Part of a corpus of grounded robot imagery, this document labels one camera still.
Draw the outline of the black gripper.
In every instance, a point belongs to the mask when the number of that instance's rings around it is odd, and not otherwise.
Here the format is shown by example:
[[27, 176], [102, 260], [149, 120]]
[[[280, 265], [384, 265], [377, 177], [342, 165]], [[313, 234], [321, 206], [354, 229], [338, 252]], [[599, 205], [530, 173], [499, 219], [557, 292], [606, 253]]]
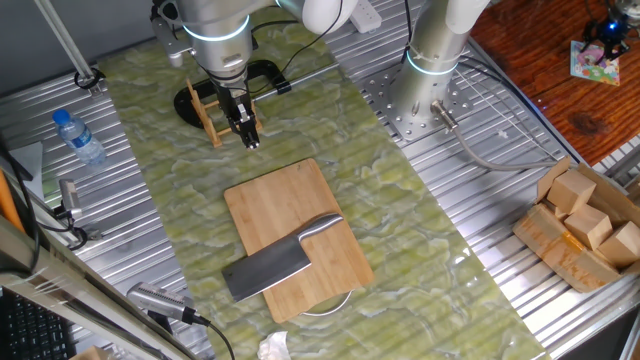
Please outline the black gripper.
[[215, 83], [220, 107], [231, 131], [238, 135], [246, 148], [255, 150], [260, 145], [252, 99], [244, 84]]

